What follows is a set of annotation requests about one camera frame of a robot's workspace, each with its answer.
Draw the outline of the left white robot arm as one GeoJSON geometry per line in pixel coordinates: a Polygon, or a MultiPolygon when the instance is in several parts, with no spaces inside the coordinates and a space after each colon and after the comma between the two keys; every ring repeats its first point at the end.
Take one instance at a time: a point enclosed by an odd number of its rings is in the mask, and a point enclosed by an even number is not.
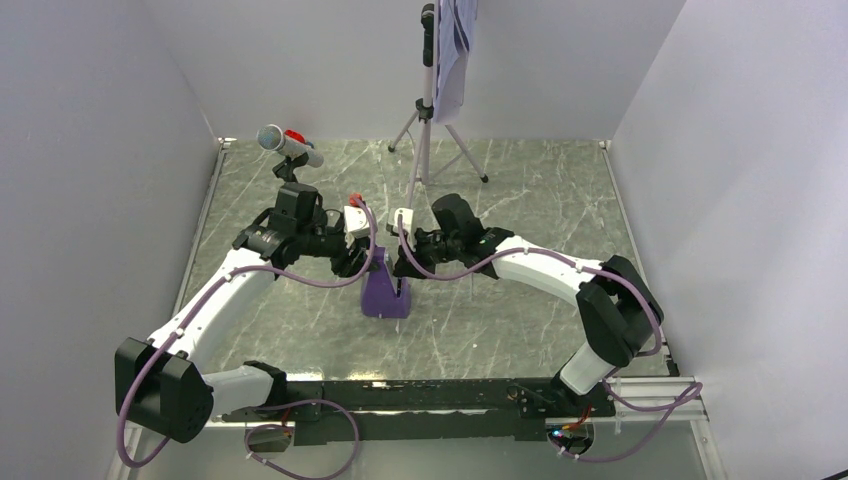
{"type": "Polygon", "coordinates": [[[128,423],[186,443],[213,417],[250,408],[272,420],[287,406],[287,375],[261,361],[216,373],[205,367],[253,301],[286,278],[319,289],[365,275],[376,255],[375,217],[353,196],[336,217],[316,188],[282,185],[274,206],[234,240],[222,264],[171,320],[126,339],[114,359],[118,431],[128,423]]]}

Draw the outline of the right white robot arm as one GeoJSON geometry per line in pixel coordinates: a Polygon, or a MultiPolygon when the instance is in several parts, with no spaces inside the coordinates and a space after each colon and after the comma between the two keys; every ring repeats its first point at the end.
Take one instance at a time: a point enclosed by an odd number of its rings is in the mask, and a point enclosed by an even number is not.
{"type": "Polygon", "coordinates": [[[663,311],[627,258],[573,257],[511,230],[486,227],[457,194],[439,198],[431,210],[438,224],[432,231],[415,226],[408,208],[396,209],[389,220],[387,229],[399,240],[396,275],[437,280],[437,266],[460,262],[468,275],[519,282],[578,310],[585,341],[553,378],[552,402],[562,414],[578,414],[603,379],[637,357],[654,354],[645,347],[648,342],[661,345],[663,311]]]}

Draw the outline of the purple metronome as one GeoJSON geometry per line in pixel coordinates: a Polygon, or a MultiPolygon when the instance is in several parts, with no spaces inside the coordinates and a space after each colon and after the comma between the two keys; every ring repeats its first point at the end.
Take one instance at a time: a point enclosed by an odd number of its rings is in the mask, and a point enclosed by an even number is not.
{"type": "Polygon", "coordinates": [[[364,316],[396,320],[409,317],[411,288],[406,278],[393,275],[391,266],[390,253],[377,246],[360,291],[360,309],[364,316]]]}

